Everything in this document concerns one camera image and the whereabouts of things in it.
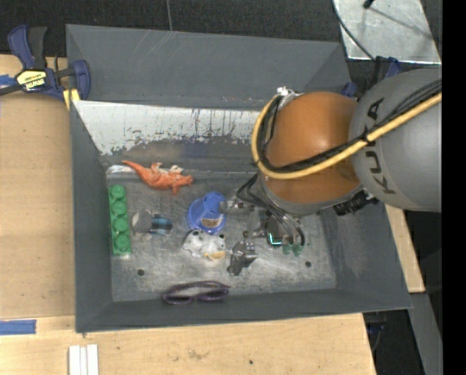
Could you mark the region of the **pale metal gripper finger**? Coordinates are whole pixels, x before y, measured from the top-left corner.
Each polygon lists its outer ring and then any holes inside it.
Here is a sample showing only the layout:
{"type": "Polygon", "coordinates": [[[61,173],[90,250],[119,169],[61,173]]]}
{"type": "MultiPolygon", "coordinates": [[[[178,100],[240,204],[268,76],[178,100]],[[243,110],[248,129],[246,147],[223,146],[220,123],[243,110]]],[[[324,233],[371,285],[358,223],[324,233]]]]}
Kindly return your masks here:
{"type": "Polygon", "coordinates": [[[239,276],[241,271],[248,268],[258,257],[254,239],[249,230],[243,232],[243,237],[231,249],[231,256],[227,272],[230,276],[239,276]]]}
{"type": "Polygon", "coordinates": [[[231,213],[237,210],[254,211],[255,204],[245,202],[241,199],[228,199],[219,203],[219,211],[221,213],[231,213]]]}

